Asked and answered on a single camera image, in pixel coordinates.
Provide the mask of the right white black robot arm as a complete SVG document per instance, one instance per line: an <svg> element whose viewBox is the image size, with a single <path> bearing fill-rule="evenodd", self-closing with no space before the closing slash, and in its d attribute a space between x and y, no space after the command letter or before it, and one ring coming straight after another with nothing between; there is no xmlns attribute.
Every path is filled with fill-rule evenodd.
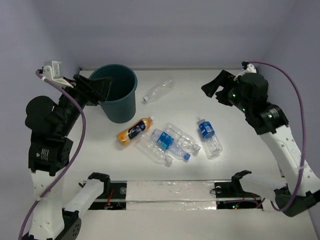
<svg viewBox="0 0 320 240"><path fill-rule="evenodd" d="M282 109L268 101L268 81L259 73L243 71L235 76L222 70L201 90L219 103L235 106L267 145L286 182L263 180L250 170L235 173L229 189L235 196L253 193L268 199L273 208L294 217L320 201L320 179L314 174L293 138Z"/></svg>

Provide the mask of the orange juice bottle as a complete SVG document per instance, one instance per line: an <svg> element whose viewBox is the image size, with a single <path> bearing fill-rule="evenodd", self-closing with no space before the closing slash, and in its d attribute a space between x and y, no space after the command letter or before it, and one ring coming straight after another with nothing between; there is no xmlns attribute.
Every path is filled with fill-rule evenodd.
<svg viewBox="0 0 320 240"><path fill-rule="evenodd" d="M144 117L137 121L133 126L122 131L117 135L117 139L122 146L128 145L134 138L136 138L142 132L148 130L154 122L154 117Z"/></svg>

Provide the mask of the light blue label bottle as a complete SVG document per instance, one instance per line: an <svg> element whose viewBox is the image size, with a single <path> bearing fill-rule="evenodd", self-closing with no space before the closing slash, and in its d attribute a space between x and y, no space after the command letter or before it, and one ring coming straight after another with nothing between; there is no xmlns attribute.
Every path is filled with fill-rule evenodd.
<svg viewBox="0 0 320 240"><path fill-rule="evenodd" d="M171 153L177 159L188 162L191 155L178 145L178 142L168 133L156 128L151 136L151 140L164 151Z"/></svg>

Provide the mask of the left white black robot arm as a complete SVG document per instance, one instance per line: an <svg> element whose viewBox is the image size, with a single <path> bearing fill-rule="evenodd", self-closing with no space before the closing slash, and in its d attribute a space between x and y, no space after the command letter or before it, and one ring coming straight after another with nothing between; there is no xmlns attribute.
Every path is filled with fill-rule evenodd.
<svg viewBox="0 0 320 240"><path fill-rule="evenodd" d="M77 119L86 130L84 107L104 102L112 81L111 77L90 80L76 74L71 80L62 79L58 102L38 96L27 104L25 125L31 130L28 168L35 202L25 217L31 227L28 231L21 229L19 239L75 240L86 211L98 197L110 194L110 176L93 172L80 192L63 204L64 176L80 152L79 147L72 150L68 135Z"/></svg>

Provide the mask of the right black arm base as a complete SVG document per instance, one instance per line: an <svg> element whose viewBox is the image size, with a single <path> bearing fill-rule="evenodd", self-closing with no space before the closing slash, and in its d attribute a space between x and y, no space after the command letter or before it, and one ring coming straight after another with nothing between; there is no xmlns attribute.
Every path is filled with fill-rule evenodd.
<svg viewBox="0 0 320 240"><path fill-rule="evenodd" d="M216 198L218 210L263 209L259 195L238 189L231 181L215 182L210 194Z"/></svg>

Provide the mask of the clear ribbed plastic bottle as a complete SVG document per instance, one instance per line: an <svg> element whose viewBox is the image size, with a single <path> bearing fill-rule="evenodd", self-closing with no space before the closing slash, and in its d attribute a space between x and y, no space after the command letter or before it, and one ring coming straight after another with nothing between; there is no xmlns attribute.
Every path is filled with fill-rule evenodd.
<svg viewBox="0 0 320 240"><path fill-rule="evenodd" d="M148 157L149 160L158 165L170 167L173 163L173 158L153 142L146 133L137 136L135 146L141 153Z"/></svg>

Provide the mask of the blue label water bottle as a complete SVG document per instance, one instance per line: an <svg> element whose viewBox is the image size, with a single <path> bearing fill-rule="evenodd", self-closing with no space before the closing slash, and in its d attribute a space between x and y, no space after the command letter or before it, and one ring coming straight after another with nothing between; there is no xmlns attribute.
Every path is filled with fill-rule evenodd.
<svg viewBox="0 0 320 240"><path fill-rule="evenodd" d="M208 159L218 157L223 151L223 147L213 126L204 117L198 117L197 125L202 136L202 142L204 143Z"/></svg>

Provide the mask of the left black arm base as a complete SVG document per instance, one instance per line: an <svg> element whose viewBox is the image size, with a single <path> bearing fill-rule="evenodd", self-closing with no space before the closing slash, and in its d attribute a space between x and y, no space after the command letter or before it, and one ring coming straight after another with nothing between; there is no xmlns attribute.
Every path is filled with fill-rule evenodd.
<svg viewBox="0 0 320 240"><path fill-rule="evenodd" d="M126 181L112 181L109 192L98 196L89 210L125 210L127 208L126 194Z"/></svg>

